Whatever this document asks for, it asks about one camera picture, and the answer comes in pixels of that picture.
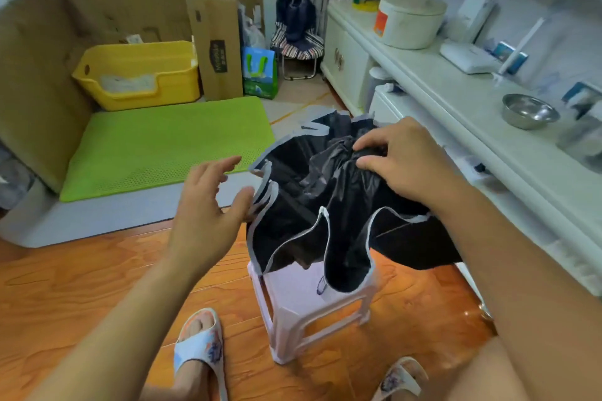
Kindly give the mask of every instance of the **rice cooker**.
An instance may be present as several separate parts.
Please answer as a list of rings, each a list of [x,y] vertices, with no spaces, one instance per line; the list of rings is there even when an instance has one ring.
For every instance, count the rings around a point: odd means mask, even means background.
[[[395,48],[428,48],[446,10],[442,0],[380,0],[374,33],[385,45]]]

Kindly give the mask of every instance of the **stainless steel bowl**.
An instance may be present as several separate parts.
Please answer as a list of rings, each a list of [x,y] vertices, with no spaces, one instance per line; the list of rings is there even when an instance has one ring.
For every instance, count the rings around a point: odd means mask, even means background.
[[[508,93],[502,99],[504,121],[523,130],[534,130],[561,118],[553,106],[530,95]]]

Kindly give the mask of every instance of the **green litter mat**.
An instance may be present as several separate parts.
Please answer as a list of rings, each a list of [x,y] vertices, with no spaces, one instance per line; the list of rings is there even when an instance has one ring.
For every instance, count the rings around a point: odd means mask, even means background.
[[[257,97],[92,116],[71,158],[61,201],[181,183],[192,165],[231,155],[244,171],[274,142]]]

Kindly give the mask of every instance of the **slipper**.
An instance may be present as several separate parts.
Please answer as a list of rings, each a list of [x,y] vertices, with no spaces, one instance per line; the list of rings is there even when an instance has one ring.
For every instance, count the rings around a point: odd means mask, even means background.
[[[190,326],[192,321],[197,319],[204,311],[209,311],[213,314],[213,326],[200,331],[186,340],[182,340],[184,332]],[[228,401],[226,378],[224,376],[222,324],[213,309],[201,309],[188,318],[182,327],[182,331],[180,331],[180,336],[177,338],[173,353],[174,373],[177,373],[177,370],[190,360],[198,360],[207,363],[207,365],[213,369],[213,372],[217,377],[221,401]]]
[[[424,375],[425,379],[429,378],[425,369],[420,366],[420,363],[415,359],[412,357],[400,358],[393,366],[391,366],[385,378],[380,382],[376,393],[374,393],[374,396],[372,397],[372,401],[382,401],[400,390],[407,390],[416,396],[420,395],[420,386],[407,369],[402,366],[404,363],[411,363],[418,372],[421,372]]]

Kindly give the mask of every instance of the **white plastic stool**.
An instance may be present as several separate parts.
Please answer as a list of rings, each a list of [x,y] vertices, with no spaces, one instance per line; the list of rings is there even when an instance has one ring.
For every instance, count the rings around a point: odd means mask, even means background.
[[[370,303],[378,290],[376,271],[366,279],[362,289],[354,293],[339,293],[326,286],[323,279],[324,262],[313,263],[307,270],[293,263],[286,268],[263,276],[272,302],[274,321],[270,318],[267,302],[261,289],[260,277],[249,262],[247,267],[253,281],[255,296],[270,338],[272,358],[278,364],[295,359],[313,342],[353,323],[362,325],[370,319]],[[341,321],[304,337],[305,327],[354,301],[361,300],[359,309]]]

